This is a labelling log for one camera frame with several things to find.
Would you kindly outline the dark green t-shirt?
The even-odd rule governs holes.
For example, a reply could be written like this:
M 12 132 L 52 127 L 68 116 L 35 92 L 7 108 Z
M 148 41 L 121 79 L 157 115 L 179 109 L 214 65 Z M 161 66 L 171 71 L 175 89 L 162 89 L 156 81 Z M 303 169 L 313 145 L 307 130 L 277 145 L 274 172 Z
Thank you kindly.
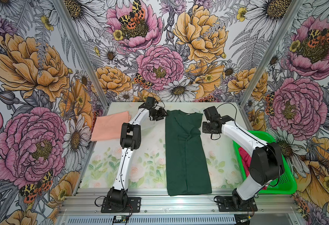
M 201 140 L 201 113 L 168 110 L 165 119 L 166 187 L 168 195 L 212 193 Z

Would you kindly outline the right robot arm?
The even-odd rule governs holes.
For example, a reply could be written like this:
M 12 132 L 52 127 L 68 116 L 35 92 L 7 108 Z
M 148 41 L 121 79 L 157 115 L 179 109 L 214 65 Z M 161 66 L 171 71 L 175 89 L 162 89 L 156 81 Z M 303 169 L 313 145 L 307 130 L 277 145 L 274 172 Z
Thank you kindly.
M 275 142 L 265 142 L 238 125 L 232 117 L 221 116 L 215 106 L 204 110 L 206 122 L 203 133 L 223 134 L 231 138 L 249 155 L 251 162 L 249 175 L 244 182 L 232 192 L 226 201 L 236 211 L 246 211 L 254 203 L 255 195 L 273 181 L 279 183 L 285 172 L 280 146 Z

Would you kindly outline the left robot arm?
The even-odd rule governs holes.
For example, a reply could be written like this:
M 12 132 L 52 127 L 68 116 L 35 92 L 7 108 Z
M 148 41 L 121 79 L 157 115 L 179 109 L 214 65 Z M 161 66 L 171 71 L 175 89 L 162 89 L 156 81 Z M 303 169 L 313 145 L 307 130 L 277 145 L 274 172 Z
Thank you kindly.
M 138 107 L 138 112 L 127 123 L 123 123 L 120 134 L 121 159 L 113 186 L 107 193 L 106 201 L 110 206 L 121 210 L 131 208 L 128 196 L 129 174 L 133 161 L 134 151 L 139 149 L 142 141 L 141 124 L 146 120 L 159 121 L 168 114 L 163 107 L 157 108 L 158 101 L 154 97 L 148 97 Z

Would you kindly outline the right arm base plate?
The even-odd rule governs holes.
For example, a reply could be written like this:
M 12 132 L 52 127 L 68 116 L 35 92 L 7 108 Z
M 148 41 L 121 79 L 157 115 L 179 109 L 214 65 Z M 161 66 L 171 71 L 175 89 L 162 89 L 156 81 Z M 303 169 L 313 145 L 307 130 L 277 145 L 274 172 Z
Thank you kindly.
M 233 196 L 215 196 L 214 202 L 220 212 L 257 212 L 258 208 L 254 198 L 243 201 Z

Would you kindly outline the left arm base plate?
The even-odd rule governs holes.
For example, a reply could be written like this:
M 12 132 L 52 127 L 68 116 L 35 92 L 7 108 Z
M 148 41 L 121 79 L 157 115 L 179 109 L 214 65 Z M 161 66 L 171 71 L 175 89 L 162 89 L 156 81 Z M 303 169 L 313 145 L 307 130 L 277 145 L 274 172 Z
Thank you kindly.
M 141 210 L 141 198 L 130 197 L 127 199 L 127 205 L 122 207 L 114 203 L 110 203 L 107 198 L 101 204 L 101 213 L 139 213 Z

